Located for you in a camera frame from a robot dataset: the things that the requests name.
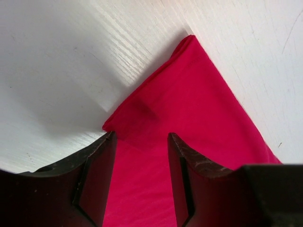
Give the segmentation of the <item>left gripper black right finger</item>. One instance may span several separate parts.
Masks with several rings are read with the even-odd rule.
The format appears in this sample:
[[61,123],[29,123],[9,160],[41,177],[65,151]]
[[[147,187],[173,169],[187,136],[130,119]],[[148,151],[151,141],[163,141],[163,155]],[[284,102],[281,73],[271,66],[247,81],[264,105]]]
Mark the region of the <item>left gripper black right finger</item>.
[[198,153],[177,134],[168,156],[179,227],[300,227],[302,165],[228,169]]

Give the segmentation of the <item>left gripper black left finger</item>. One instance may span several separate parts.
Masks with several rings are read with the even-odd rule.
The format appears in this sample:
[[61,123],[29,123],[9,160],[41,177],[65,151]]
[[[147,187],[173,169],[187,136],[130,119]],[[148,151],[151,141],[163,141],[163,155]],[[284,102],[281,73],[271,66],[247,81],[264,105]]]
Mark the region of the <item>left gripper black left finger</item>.
[[100,227],[116,155],[116,134],[35,172],[0,173],[3,227]]

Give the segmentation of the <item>bright red t shirt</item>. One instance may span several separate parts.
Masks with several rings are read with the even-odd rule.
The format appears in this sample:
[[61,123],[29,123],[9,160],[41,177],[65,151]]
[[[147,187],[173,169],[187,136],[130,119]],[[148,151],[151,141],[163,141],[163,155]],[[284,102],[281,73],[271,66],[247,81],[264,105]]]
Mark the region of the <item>bright red t shirt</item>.
[[220,165],[277,164],[278,158],[194,35],[105,121],[117,135],[106,227],[174,227],[168,134]]

